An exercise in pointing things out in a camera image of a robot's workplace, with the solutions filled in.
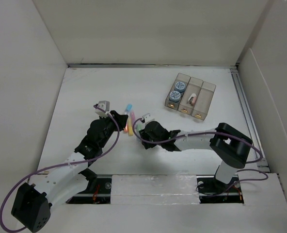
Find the yellow highlighter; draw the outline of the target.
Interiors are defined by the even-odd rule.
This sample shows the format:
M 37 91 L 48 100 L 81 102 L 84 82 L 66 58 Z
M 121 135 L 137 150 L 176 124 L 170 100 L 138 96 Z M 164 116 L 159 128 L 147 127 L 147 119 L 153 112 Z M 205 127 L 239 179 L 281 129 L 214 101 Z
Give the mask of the yellow highlighter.
M 128 128 L 128 135 L 129 136 L 133 136 L 133 128 L 132 128 L 132 120 L 131 118 L 128 118 L 128 122 L 127 122 L 127 128 Z

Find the pink highlighter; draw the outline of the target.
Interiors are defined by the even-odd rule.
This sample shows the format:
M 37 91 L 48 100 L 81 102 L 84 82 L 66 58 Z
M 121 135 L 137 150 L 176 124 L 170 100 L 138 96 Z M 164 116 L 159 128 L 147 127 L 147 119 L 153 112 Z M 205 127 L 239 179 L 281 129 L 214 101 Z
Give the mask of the pink highlighter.
M 136 116 L 135 116 L 134 110 L 130 111 L 130 118 L 131 118 L 131 122 L 133 124 L 136 121 Z

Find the green highlighter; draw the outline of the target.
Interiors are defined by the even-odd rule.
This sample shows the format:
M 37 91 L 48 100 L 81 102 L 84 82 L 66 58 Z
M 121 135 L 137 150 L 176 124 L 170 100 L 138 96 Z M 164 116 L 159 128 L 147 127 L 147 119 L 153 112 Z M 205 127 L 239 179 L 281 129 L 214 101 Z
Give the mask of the green highlighter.
M 138 123 L 138 124 L 136 125 L 136 134 L 138 135 L 137 140 L 138 140 L 139 143 L 142 142 L 141 136 L 140 136 L 140 131 L 141 131 L 141 130 L 142 130 L 142 124 L 141 124 L 141 123 Z

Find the blue highlighter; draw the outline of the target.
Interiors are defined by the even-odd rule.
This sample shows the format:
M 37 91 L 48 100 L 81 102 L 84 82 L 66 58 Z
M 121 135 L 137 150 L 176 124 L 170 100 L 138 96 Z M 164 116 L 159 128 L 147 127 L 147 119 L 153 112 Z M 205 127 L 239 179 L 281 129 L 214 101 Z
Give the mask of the blue highlighter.
M 124 110 L 124 115 L 128 115 L 132 109 L 132 104 L 128 104 Z

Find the blue tape roll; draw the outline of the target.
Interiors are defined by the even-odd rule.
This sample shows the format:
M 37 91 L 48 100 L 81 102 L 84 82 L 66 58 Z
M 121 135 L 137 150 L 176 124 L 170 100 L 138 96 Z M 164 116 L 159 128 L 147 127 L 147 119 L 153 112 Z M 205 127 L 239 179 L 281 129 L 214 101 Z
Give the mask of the blue tape roll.
M 179 93 L 185 92 L 186 87 L 187 87 L 187 85 L 182 81 L 178 81 L 174 84 L 174 90 L 179 92 Z
M 181 93 L 179 91 L 173 90 L 170 92 L 168 99 L 172 102 L 180 102 Z

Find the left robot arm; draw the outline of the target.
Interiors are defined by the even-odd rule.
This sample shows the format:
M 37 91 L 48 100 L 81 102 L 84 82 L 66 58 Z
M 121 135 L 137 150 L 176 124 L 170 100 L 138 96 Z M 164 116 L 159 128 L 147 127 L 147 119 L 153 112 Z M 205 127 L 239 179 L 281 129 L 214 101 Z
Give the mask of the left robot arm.
M 114 132 L 121 132 L 128 120 L 127 115 L 114 110 L 97 108 L 96 112 L 99 119 L 91 122 L 86 136 L 63 163 L 47 167 L 50 172 L 40 182 L 28 184 L 22 180 L 15 185 L 11 214 L 30 232 L 40 231 L 51 212 L 75 194 L 95 190 L 97 175 L 89 166 L 105 155 L 103 148 L 108 140 Z

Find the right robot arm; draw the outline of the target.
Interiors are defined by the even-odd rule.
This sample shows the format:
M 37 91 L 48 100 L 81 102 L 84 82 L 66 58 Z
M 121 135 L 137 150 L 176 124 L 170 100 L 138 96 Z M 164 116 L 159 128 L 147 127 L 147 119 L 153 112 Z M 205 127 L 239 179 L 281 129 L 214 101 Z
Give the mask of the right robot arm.
M 247 163 L 252 140 L 226 123 L 217 128 L 201 132 L 168 131 L 157 121 L 150 121 L 139 131 L 145 149 L 161 146 L 173 151 L 212 150 L 222 160 L 212 185 L 217 192 L 230 186 L 234 174 Z

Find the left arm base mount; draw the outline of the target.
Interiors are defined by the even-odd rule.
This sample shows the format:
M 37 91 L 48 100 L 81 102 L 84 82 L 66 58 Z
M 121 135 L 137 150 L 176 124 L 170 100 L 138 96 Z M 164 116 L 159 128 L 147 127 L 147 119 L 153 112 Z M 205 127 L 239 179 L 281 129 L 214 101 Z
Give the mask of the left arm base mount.
M 90 169 L 81 172 L 88 181 L 85 190 L 66 201 L 67 204 L 110 204 L 112 175 L 97 175 Z

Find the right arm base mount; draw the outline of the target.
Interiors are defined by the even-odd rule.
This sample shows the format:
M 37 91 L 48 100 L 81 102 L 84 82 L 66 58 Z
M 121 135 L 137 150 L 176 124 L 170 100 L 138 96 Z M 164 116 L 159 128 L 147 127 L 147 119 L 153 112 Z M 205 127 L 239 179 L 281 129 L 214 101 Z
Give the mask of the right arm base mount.
M 195 190 L 199 194 L 200 204 L 239 203 L 244 204 L 240 183 L 229 188 L 238 181 L 238 175 L 234 175 L 229 184 L 224 184 L 214 178 L 213 175 L 197 175 Z

